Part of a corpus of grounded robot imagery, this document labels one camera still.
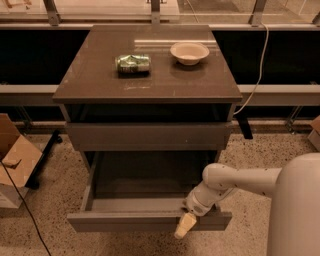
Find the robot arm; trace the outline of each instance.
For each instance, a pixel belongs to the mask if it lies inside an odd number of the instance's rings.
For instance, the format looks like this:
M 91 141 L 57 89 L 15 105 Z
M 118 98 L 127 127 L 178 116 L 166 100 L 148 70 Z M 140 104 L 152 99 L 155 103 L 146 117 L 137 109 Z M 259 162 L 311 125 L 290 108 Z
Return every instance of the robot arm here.
M 208 165 L 186 198 L 175 236 L 182 238 L 218 201 L 238 188 L 272 198 L 268 256 L 320 255 L 320 153 L 296 157 L 282 169 Z
M 204 216 L 212 206 L 229 196 L 235 189 L 272 197 L 281 169 L 233 169 L 222 164 L 210 164 L 203 181 L 186 198 L 186 208 L 196 216 Z

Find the electrical cable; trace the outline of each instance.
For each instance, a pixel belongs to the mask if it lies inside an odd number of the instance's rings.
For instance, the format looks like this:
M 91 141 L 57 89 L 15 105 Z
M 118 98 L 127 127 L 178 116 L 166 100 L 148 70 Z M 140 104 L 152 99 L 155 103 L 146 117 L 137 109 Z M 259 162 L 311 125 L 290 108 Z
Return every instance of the electrical cable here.
M 260 84 L 260 81 L 261 81 L 261 78 L 262 78 L 264 57 L 265 57 L 265 53 L 266 53 L 266 49 L 267 49 L 267 45 L 268 45 L 268 41 L 269 41 L 269 34 L 270 34 L 270 32 L 269 32 L 269 28 L 268 28 L 265 24 L 263 24 L 263 23 L 261 23 L 261 24 L 262 24 L 262 26 L 264 26 L 265 29 L 266 29 L 266 39 L 265 39 L 265 41 L 264 41 L 264 46 L 263 46 L 263 50 L 262 50 L 262 54 L 261 54 L 261 59 L 260 59 L 259 79 L 258 79 L 258 82 L 256 83 L 255 87 L 253 88 L 253 90 L 252 90 L 249 98 L 246 100 L 246 102 L 241 106 L 241 108 L 240 108 L 238 111 L 236 111 L 236 112 L 233 113 L 233 115 L 239 114 L 239 113 L 248 105 L 248 103 L 249 103 L 249 101 L 251 100 L 253 94 L 255 93 L 258 85 Z
M 3 166 L 4 170 L 6 171 L 6 173 L 7 173 L 8 177 L 9 177 L 10 181 L 12 182 L 12 184 L 13 184 L 15 190 L 17 191 L 19 197 L 21 198 L 23 204 L 25 205 L 25 207 L 26 207 L 26 209 L 27 209 L 27 211 L 28 211 L 28 213 L 29 213 L 29 215 L 30 215 L 30 217 L 31 217 L 31 219 L 32 219 L 32 222 L 33 222 L 33 224 L 34 224 L 34 227 L 36 228 L 36 231 L 37 231 L 37 234 L 38 234 L 38 236 L 39 236 L 39 238 L 40 238 L 41 243 L 43 244 L 44 248 L 46 249 L 48 255 L 51 256 L 51 253 L 50 253 L 47 245 L 45 244 L 45 242 L 44 242 L 43 239 L 42 239 L 42 236 L 41 236 L 41 234 L 40 234 L 38 225 L 37 225 L 37 223 L 36 223 L 36 221 L 35 221 L 35 219 L 34 219 L 34 217 L 33 217 L 33 214 L 32 214 L 31 211 L 29 210 L 29 207 L 28 207 L 26 201 L 24 200 L 23 196 L 20 194 L 20 192 L 19 192 L 16 184 L 14 183 L 13 179 L 11 178 L 11 176 L 10 176 L 10 174 L 9 174 L 9 172 L 8 172 L 8 169 L 6 168 L 6 166 L 4 165 L 4 163 L 3 163 L 1 160 L 0 160 L 0 163 L 1 163 L 1 165 Z

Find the speckled floor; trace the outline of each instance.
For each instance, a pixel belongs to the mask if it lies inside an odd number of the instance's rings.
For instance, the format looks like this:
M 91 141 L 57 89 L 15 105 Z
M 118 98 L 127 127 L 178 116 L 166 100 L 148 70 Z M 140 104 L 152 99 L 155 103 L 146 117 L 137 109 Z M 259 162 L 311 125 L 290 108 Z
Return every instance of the speckled floor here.
M 26 201 L 52 255 L 211 255 L 266 254 L 270 199 L 238 191 L 221 202 L 233 218 L 226 231 L 190 232 L 176 240 L 172 233 L 76 233 L 66 220 L 77 212 L 88 178 L 80 154 L 67 136 L 56 144 L 40 176 L 41 186 L 29 191 Z M 32 135 L 35 144 L 48 136 Z M 254 134 L 244 140 L 233 134 L 220 162 L 237 168 L 281 167 L 295 156 L 314 152 L 307 134 Z M 0 209 L 0 255 L 46 255 L 24 206 Z

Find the white bowl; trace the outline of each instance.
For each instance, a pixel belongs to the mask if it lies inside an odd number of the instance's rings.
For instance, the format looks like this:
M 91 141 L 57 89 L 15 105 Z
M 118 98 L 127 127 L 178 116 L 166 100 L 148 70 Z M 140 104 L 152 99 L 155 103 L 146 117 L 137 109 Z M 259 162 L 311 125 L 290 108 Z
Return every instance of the white bowl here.
M 201 43 L 175 43 L 171 46 L 171 54 L 183 65 L 195 65 L 209 55 L 209 49 Z

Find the soda can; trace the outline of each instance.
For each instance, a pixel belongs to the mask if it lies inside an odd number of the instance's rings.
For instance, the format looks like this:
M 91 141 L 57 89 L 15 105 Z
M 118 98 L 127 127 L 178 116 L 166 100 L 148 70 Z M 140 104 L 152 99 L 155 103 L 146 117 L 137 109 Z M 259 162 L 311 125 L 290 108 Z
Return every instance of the soda can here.
M 149 54 L 120 55 L 115 62 L 119 73 L 149 72 L 151 66 Z

